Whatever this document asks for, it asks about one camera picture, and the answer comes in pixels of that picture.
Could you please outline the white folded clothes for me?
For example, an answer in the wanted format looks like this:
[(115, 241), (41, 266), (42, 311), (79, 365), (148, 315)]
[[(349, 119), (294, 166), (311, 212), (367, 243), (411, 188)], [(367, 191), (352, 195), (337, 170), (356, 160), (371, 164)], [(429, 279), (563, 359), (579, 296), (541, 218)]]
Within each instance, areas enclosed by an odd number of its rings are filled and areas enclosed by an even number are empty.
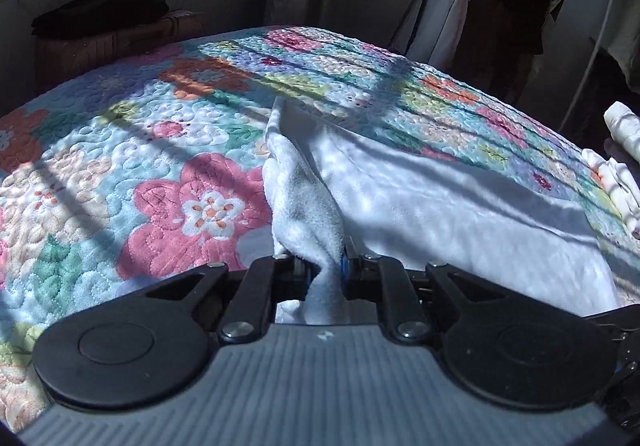
[(582, 161), (596, 173), (627, 231), (639, 239), (639, 187), (630, 169), (613, 158), (605, 160), (591, 149), (582, 149)]

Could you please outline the white sweatshirt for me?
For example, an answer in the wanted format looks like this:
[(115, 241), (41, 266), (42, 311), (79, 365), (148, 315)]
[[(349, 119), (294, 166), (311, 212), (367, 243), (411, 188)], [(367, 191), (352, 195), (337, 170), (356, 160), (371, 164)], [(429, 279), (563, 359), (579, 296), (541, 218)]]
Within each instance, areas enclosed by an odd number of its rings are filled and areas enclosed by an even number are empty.
[(262, 182), (273, 250), (319, 267), (303, 299), (285, 296), (276, 319), (333, 325), (355, 319), (342, 289), (344, 247), (441, 262), (533, 299), (588, 316), (620, 306), (585, 213), (495, 172), (418, 157), (273, 103)]

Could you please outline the white pole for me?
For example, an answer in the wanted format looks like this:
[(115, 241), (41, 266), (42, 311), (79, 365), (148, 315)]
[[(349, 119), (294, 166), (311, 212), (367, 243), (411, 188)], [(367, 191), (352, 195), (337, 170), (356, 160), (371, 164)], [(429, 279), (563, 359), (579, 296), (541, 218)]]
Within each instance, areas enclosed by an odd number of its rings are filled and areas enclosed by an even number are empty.
[(586, 87), (587, 84), (587, 80), (589, 78), (590, 72), (592, 70), (592, 67), (594, 65), (594, 62), (596, 61), (598, 52), (600, 50), (601, 44), (602, 44), (602, 40), (606, 31), (606, 28), (608, 27), (608, 20), (610, 20), (610, 16), (612, 13), (612, 9), (613, 9), (613, 4), (614, 4), (614, 0), (608, 0), (608, 2), (606, 3), (606, 7), (605, 7), (605, 12), (602, 18), (602, 22), (600, 24), (600, 28), (599, 28), (599, 32), (598, 32), (598, 36), (596, 37), (596, 39), (594, 40), (593, 43), (593, 48), (589, 57), (589, 60), (587, 62), (587, 65), (585, 67), (585, 71), (584, 73), (582, 73), (582, 78), (580, 79), (580, 82), (578, 84), (578, 87), (576, 88), (572, 100), (570, 100), (570, 105), (567, 107), (563, 117), (562, 117), (562, 121), (558, 127), (558, 131), (560, 133), (562, 133), (564, 131), (564, 128), (567, 126), (568, 121), (570, 120), (570, 117), (572, 116), (576, 106), (577, 106), (577, 102), (580, 99), (580, 97), (582, 97), (582, 93), (584, 92), (584, 89)]

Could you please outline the white padded blanket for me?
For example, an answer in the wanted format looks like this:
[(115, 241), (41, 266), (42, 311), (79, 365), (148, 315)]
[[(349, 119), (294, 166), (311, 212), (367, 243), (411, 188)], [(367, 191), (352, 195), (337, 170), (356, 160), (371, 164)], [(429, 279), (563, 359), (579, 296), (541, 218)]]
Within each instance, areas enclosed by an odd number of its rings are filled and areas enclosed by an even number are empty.
[(640, 119), (622, 102), (615, 101), (603, 114), (613, 140), (636, 161), (640, 159)]

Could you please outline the dark hanging clothes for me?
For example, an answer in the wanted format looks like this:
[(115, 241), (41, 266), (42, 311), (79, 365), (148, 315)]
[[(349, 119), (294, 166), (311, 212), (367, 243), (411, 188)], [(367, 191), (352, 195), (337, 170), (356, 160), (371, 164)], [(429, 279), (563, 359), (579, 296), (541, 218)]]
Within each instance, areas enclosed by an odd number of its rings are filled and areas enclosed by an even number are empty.
[(454, 63), (457, 80), (504, 102), (520, 98), (544, 53), (544, 27), (566, 0), (469, 0)]

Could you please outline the black bag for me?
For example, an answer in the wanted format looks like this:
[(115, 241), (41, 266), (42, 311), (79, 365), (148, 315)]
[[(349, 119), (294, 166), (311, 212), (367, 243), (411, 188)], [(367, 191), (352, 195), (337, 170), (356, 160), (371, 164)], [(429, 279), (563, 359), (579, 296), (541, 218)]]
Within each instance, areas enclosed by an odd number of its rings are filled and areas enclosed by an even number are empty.
[(155, 23), (168, 11), (167, 0), (72, 0), (32, 20), (32, 34), (80, 39)]

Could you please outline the colourful floral quilt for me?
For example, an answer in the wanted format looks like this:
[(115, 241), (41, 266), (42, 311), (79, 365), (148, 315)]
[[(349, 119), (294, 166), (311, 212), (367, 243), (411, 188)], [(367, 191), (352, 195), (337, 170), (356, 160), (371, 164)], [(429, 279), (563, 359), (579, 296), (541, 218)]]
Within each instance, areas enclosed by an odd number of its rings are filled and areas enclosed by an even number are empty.
[(219, 258), (267, 252), (260, 192), (274, 99), (387, 146), (471, 164), (578, 203), (620, 297), (639, 244), (579, 149), (429, 66), (321, 28), (192, 39), (98, 68), (1, 120), (1, 420), (47, 408), (30, 359), (76, 311)]

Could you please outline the white hanging garment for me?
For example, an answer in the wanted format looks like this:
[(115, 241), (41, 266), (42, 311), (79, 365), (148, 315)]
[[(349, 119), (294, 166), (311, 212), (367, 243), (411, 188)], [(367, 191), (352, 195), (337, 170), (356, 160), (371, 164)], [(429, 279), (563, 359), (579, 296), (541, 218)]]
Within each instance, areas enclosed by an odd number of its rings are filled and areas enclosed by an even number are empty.
[(454, 64), (470, 0), (410, 0), (402, 14), (390, 47), (408, 59), (426, 63), (442, 72)]

